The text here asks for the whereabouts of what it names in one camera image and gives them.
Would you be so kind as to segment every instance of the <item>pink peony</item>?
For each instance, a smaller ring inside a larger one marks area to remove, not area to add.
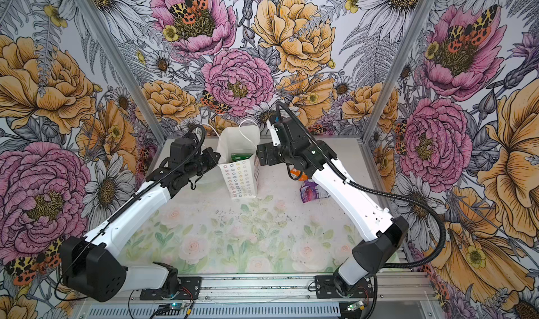
[[[175,59],[196,59],[217,53],[231,46],[236,38],[236,14],[224,1],[207,0],[207,10],[202,11],[194,24],[176,21],[169,8],[185,0],[150,0],[155,29],[163,31],[164,42],[172,45]]]
[[[0,259],[36,256],[86,228],[84,185],[90,171],[71,151],[34,142],[0,155]]]
[[[457,101],[470,98],[491,80],[498,71],[503,58],[496,58],[501,49],[500,41],[506,26],[500,25],[501,8],[490,24],[490,34],[478,45],[470,41],[463,43],[457,52],[449,52],[448,29],[451,26],[466,28],[473,24],[482,12],[472,15],[470,10],[463,13],[461,9],[450,6],[441,16],[435,31],[427,37],[427,51],[424,63],[415,71],[415,80],[442,96],[452,96]]]
[[[466,123],[462,107],[450,99],[420,100],[406,122],[403,172],[420,176],[435,192],[451,188],[472,156]]]
[[[266,62],[245,51],[221,51],[201,69],[206,91],[215,100],[228,104],[229,114],[244,116],[245,110],[273,96],[273,78]]]

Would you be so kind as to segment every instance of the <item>metal post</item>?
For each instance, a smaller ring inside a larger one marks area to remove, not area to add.
[[[384,110],[387,100],[389,100],[391,91],[393,90],[394,84],[397,81],[397,77],[406,64],[406,60],[408,59],[408,54],[412,49],[412,46],[417,44],[417,34],[427,20],[428,13],[434,5],[434,2],[435,0],[419,0],[417,3],[412,22],[406,30],[406,33],[403,35],[397,55],[393,59],[393,63],[391,64],[391,67],[389,68],[387,76],[384,80],[384,85],[382,87],[380,96],[374,105],[373,112],[371,113],[365,130],[363,131],[364,143],[369,141],[370,136],[374,132],[374,127],[376,127],[376,124],[378,124],[378,120],[382,115],[382,111]]]
[[[127,90],[133,96],[138,108],[146,118],[146,122],[155,135],[158,145],[163,145],[166,140],[165,133],[163,132],[161,125],[159,125],[152,109],[148,105],[148,101],[142,94],[131,70],[127,67],[127,62],[120,53],[111,32],[105,26],[105,21],[97,11],[97,6],[94,1],[75,0],[75,3],[79,7],[79,11],[84,14],[86,22],[90,25],[91,34],[89,33],[89,35],[93,35],[94,38],[98,40],[99,44],[101,44],[107,57],[111,60],[112,65],[116,68],[116,71],[124,81]]]

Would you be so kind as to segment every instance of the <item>white gift bag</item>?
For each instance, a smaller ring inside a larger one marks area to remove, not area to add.
[[[260,131],[256,125],[227,127],[222,132],[216,152],[221,154],[219,167],[231,198],[257,196],[260,161],[257,158],[256,145],[259,143]],[[250,153],[252,156],[246,160],[231,162],[232,154],[238,153]]]

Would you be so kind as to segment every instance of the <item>orange flower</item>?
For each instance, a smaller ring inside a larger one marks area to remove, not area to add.
[[[215,120],[210,120],[210,124],[213,126],[213,128],[219,132],[219,135],[225,130],[227,127],[238,127],[238,123],[233,120],[228,120],[219,117],[218,115],[215,116]]]
[[[539,79],[498,101],[498,129],[486,125],[501,144],[489,171],[478,172],[485,196],[496,204],[496,219],[508,236],[534,245],[539,233]]]
[[[331,109],[331,98],[337,98],[337,92],[333,88],[333,78],[321,80],[312,77],[311,80],[301,73],[281,78],[281,82],[275,86],[289,97],[293,96],[290,107],[298,107],[299,119],[305,126],[313,125],[323,111]]]
[[[528,270],[509,257],[515,253],[507,239],[495,236],[501,225],[495,211],[473,188],[453,187],[447,201],[445,228],[450,241],[432,261],[436,273],[463,292],[473,285],[472,299],[476,302],[484,302],[499,288],[507,288],[509,297],[502,308],[511,309],[519,302],[517,292],[525,287],[533,289],[534,279],[527,277]],[[526,255],[522,250],[517,250],[517,254]]]
[[[395,160],[394,149],[385,146],[374,150],[374,162],[382,177],[385,191],[390,192],[395,184]]]
[[[195,96],[172,82],[156,80],[144,83],[142,93],[159,121],[166,117],[181,123],[185,118],[195,117],[200,113]],[[144,119],[138,107],[135,113],[139,120]]]
[[[281,55],[281,71],[314,75],[322,69],[321,64],[331,60],[335,28],[329,25],[312,28],[300,35],[300,29],[318,16],[318,6],[305,0],[262,0],[254,16],[253,30],[265,42],[263,47],[275,46]]]
[[[14,303],[8,295],[0,296],[0,318],[2,319],[35,319],[37,300],[29,300],[25,295],[18,297]]]
[[[51,75],[38,93],[40,83],[36,50],[29,37],[14,43],[0,35],[0,116],[18,118],[11,128],[19,128],[32,115],[57,123],[61,134],[69,134],[80,121],[95,113],[94,86],[66,51],[54,47]]]
[[[349,100],[342,105],[343,118],[349,119],[361,119],[363,117],[368,117],[374,108],[378,96],[380,96],[380,91],[382,90],[383,83],[376,83],[373,86],[364,86],[353,91],[350,95],[353,100]],[[382,112],[378,125],[385,133],[389,133],[395,121],[397,120],[397,101],[399,100],[399,95],[397,89],[391,91],[391,97],[387,101],[386,106]]]
[[[132,135],[133,126],[122,116],[114,101],[107,101],[105,110],[99,112],[99,119],[84,121],[77,134],[79,155],[92,160],[102,159],[108,166],[114,153],[124,157],[124,165],[134,173],[136,170],[136,140]]]

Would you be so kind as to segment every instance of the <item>purple package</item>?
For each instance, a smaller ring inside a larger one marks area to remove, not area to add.
[[[329,197],[328,192],[311,179],[303,181],[303,186],[300,188],[300,195],[303,203]]]

